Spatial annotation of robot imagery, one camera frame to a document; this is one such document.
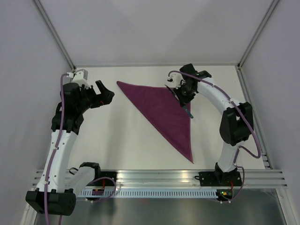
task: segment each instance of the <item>black mounting bracket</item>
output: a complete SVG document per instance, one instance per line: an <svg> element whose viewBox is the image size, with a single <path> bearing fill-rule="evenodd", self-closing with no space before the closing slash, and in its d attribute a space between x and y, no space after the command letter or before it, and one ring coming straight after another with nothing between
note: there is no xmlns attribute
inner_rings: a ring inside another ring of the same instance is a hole
<svg viewBox="0 0 300 225"><path fill-rule="evenodd" d="M223 172L216 164L215 171L199 172L198 176L194 177L200 181L201 187L230 187L233 183L235 187L242 185L240 172L237 168L230 172Z"/></svg>

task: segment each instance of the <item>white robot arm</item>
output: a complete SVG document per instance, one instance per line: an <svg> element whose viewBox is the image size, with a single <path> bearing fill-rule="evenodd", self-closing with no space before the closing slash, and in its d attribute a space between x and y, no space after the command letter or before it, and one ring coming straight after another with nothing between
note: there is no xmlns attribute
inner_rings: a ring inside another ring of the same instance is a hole
<svg viewBox="0 0 300 225"><path fill-rule="evenodd" d="M194 78L184 76L179 73L170 73L167 80L175 84L175 88L167 87L171 93L184 107L189 103L196 93L205 96L222 114L220 134L224 140L220 159L216 163L215 176L219 183L224 182L233 174L236 174L234 161L238 147L249 138L250 131L246 124L239 118L232 102L234 102L243 112L251 127L253 128L252 107L248 102L240 103L238 100L225 96L220 90L215 88L216 82L207 71L197 72L192 64L187 64L180 69L180 72L201 78L200 82Z"/></svg>
<svg viewBox="0 0 300 225"><path fill-rule="evenodd" d="M63 85L61 92L64 96L64 119L59 145L55 146L60 133L62 103L58 104L52 119L51 146L43 175L36 190L28 191L26 194L26 201L39 213L45 213L44 194L47 187L48 213L69 216L74 210L76 197L88 183L99 178L101 173L98 163L82 163L77 173L66 182L66 170L72 147L83 123L83 113L90 108L110 104L114 93L101 81L96 81L101 92L96 94L93 86L87 82L88 72L84 69L78 70L75 74L68 73L68 77L71 81ZM49 165L51 169L46 181Z"/></svg>

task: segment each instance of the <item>purple cable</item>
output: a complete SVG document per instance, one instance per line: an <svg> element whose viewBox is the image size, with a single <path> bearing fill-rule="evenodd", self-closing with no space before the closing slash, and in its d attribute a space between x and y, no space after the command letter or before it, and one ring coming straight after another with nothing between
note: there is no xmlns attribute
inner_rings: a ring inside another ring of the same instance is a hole
<svg viewBox="0 0 300 225"><path fill-rule="evenodd" d="M93 203L104 202L104 201L106 201L107 199L111 198L111 197L116 193L116 190L117 190L117 184L116 184L116 182L115 182L112 178L110 178L110 177L100 177L100 178L98 178L98 179L95 179L95 180L91 181L90 183L88 183L88 185L89 185L89 184L92 184L92 183L94 183L94 182L96 182L96 181L98 181L98 180L103 180L103 179L107 179L107 180L112 181L113 184L114 184L114 190L113 190L113 192L112 192L108 197L106 197L106 198L104 198L104 199L95 200L95 201L93 201Z"/></svg>
<svg viewBox="0 0 300 225"><path fill-rule="evenodd" d="M212 84L212 83L210 83L210 82L208 82L208 81L206 81L206 80L204 80L204 79L201 79L201 78L199 78L199 77L195 77L195 76L192 76L192 75L190 75L190 74L186 74L186 73L183 73L183 72L180 72L180 71L176 71L176 70L170 71L170 72L169 72L169 75L170 75L171 73L178 73L178 74L181 74L181 75L189 76L189 77L192 77L192 78L194 78L194 79L196 79L196 80L199 80L199 81L201 81L201 82L203 82L203 83L206 83L206 84L210 85L211 87L214 87L214 88L218 89L220 92L222 92L222 93L226 96L226 98L227 98L229 101L231 101L230 96L229 96L223 89L221 89L220 87L218 87L218 86L216 86L216 85L214 85L214 84ZM244 146L239 146L239 148L244 149L246 152L248 152L248 153L249 153L252 157L254 157L254 158L260 158L261 155L262 155L262 152L261 152L261 149L262 149L262 148L261 148L261 145L260 145L260 143L259 143L259 141L258 141L258 138L257 138L256 134L254 133L254 130L252 129L251 125L249 124L249 122L247 121L247 119L245 118L245 116L243 115L243 113L241 112L241 110L238 108L238 106L237 106L233 101L231 101L231 104L234 106L234 108L235 108L236 111L239 113L240 117L241 117L242 120L245 122L245 124L247 125L248 129L250 130L250 133L252 134L253 139L254 139L254 142L255 142L256 147L257 147L257 156L254 155L250 150L248 150L248 149L245 148Z"/></svg>
<svg viewBox="0 0 300 225"><path fill-rule="evenodd" d="M48 214L48 199L47 199L47 193L48 193L48 179L49 179L49 174L50 174L50 169L51 169L51 165L55 156L55 153L57 151L58 145L60 143L61 140L61 136L62 136L62 127L63 127L63 123L64 123L64 114L65 114L65 98L64 98L64 92L63 92L63 78L65 76L68 76L68 74L63 74L60 77L60 93L61 93L61 119L60 119L60 131L55 143L55 148L53 149L53 152L50 156L49 159L49 163L47 166L47 170L46 170L46 175L45 175L45 187L44 187L44 210L45 210L45 218L46 218L46 223L47 225L50 225L50 220L49 220L49 214Z"/></svg>

